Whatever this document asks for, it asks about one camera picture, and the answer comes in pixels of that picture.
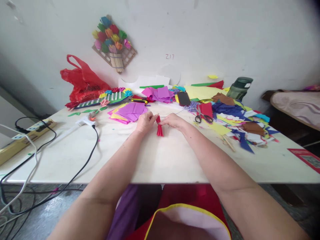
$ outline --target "scissors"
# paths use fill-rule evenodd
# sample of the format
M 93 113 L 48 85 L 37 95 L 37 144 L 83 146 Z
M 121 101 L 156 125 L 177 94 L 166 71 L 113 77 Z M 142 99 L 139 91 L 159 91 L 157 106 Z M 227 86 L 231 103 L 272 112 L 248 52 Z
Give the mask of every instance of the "scissors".
M 199 107 L 199 105 L 197 105 L 197 113 L 198 113 L 198 115 L 195 117 L 195 121 L 196 121 L 197 123 L 201 123 L 201 122 L 202 122 L 201 116 L 203 116 L 204 119 L 205 119 L 208 123 L 212 123 L 212 122 L 213 122 L 212 117 L 210 117 L 210 116 L 208 116 L 208 115 L 203 115 L 203 114 L 201 113 L 200 108 L 198 108 L 198 107 Z

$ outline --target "person's right hand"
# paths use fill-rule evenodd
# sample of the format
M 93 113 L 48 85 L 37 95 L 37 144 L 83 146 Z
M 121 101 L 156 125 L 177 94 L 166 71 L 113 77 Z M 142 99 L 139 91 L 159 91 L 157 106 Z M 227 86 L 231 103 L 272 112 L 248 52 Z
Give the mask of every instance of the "person's right hand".
M 170 113 L 159 124 L 160 125 L 168 124 L 170 127 L 177 128 L 178 130 L 181 130 L 188 123 L 185 120 L 183 120 L 181 117 L 178 117 L 176 114 Z

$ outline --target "person's left hand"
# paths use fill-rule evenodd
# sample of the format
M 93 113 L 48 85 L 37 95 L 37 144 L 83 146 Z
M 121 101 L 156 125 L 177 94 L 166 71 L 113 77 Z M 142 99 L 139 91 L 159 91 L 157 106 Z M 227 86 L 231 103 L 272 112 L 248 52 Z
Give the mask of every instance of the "person's left hand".
M 153 115 L 152 112 L 146 112 L 140 115 L 136 131 L 146 134 L 151 129 L 159 114 Z

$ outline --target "hand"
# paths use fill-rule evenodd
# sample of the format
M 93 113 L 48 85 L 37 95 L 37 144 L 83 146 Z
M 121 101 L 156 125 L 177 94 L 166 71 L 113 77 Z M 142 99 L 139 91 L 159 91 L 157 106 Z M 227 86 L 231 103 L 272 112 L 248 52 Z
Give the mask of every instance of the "hand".
M 179 131 L 182 130 L 184 126 L 186 126 L 188 123 L 183 120 L 181 117 L 178 117 L 174 113 L 170 113 L 166 118 L 159 123 L 160 125 L 166 125 L 168 124 L 170 127 L 177 128 Z
M 153 115 L 152 112 L 146 112 L 140 115 L 136 131 L 146 134 L 151 129 L 159 114 Z

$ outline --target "thermos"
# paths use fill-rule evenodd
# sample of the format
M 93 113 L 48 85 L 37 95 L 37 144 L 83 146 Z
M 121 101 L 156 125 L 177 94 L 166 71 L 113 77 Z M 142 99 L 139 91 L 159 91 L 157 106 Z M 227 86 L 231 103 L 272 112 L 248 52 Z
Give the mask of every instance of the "thermos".
M 252 78 L 238 77 L 237 80 L 231 85 L 227 96 L 242 101 L 243 97 L 247 94 L 252 81 Z

